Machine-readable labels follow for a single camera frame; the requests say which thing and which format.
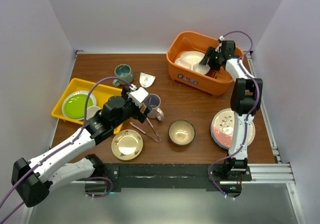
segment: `wooden table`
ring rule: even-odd
[[[217,112],[230,107],[233,85],[224,95],[213,97],[208,93],[173,81],[169,77],[165,54],[79,54],[71,78],[97,82],[104,77],[113,76],[115,67],[123,63],[130,65],[133,69],[135,77],[133,84],[135,85],[140,86],[141,72],[156,76],[153,85],[147,88],[147,91],[159,95],[162,101],[161,109],[165,115],[163,122],[151,119],[161,137],[161,142],[156,143],[141,134],[142,153],[131,160],[131,163],[206,164],[226,156],[227,151],[213,141],[210,135],[210,124]],[[244,63],[249,68],[247,59]],[[112,86],[111,81],[105,84]],[[195,139],[187,147],[173,145],[168,137],[169,125],[178,119],[190,121],[195,128]],[[149,134],[155,135],[147,122],[143,124],[136,120],[133,122]],[[248,162],[275,163],[261,111],[255,116],[254,124],[256,134],[253,143],[248,147]],[[64,141],[79,127],[79,124],[59,120],[52,146]],[[129,121],[124,123],[123,128],[133,129]],[[105,163],[121,162],[112,154],[111,141],[112,137],[82,153],[72,162],[82,159],[87,154],[96,154]]]

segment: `yellow tray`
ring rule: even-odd
[[[83,124],[83,121],[78,121],[72,118],[67,118],[62,114],[62,104],[63,101],[73,92],[76,91],[80,91],[80,90],[85,90],[85,91],[90,91],[90,89],[94,86],[95,83],[90,82],[90,81],[86,81],[83,79],[79,79],[79,78],[73,78],[69,85],[67,86],[67,88],[65,89],[65,91],[63,92],[63,95],[61,96],[61,98],[59,99],[58,103],[55,105],[54,109],[51,112],[51,115],[53,117],[56,118],[60,118],[62,120],[65,121],[70,121],[73,123],[78,123],[78,124]],[[110,86],[106,86],[106,85],[102,85],[99,84],[94,91],[92,92],[92,94],[95,96],[96,98],[96,105],[100,108],[103,107],[103,105],[108,101],[108,99],[112,96],[121,96],[121,89],[118,88],[114,88],[114,87],[110,87]],[[122,124],[120,124],[115,130],[114,130],[114,134],[117,134],[118,132],[121,131],[121,127]]]

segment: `white wall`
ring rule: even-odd
[[[50,0],[75,49],[166,52],[178,33],[219,37],[235,29],[257,43],[281,0]],[[249,48],[235,34],[237,45]]]
[[[283,0],[254,50],[280,155],[310,224],[320,220],[320,0]]]
[[[0,199],[12,186],[14,161],[48,150],[57,123],[51,110],[70,77],[72,55],[48,0],[0,0]],[[14,191],[0,220],[20,202]]]

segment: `orange bin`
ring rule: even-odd
[[[206,53],[209,46],[216,48],[218,40],[200,33],[186,31],[180,33],[166,53],[169,63],[169,75],[171,79],[185,83],[212,95],[224,94],[232,84],[231,75],[223,68],[220,71],[210,70],[203,75],[190,69],[175,64],[175,60],[187,51],[199,51]],[[236,47],[235,54],[240,56],[243,51]]]

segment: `metal tongs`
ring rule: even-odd
[[[151,139],[155,140],[157,143],[159,143],[161,141],[158,133],[155,131],[155,128],[153,127],[153,125],[151,124],[149,118],[146,118],[147,122],[150,124],[150,126],[152,127],[154,133],[156,134],[156,136],[158,137],[157,139],[154,139],[153,137],[151,137],[149,134],[147,134],[144,130],[142,130],[141,128],[137,127],[135,124],[133,124],[132,122],[130,122],[130,125],[133,126],[134,128],[138,129],[140,132],[142,132],[143,134],[147,135],[148,137],[150,137]]]

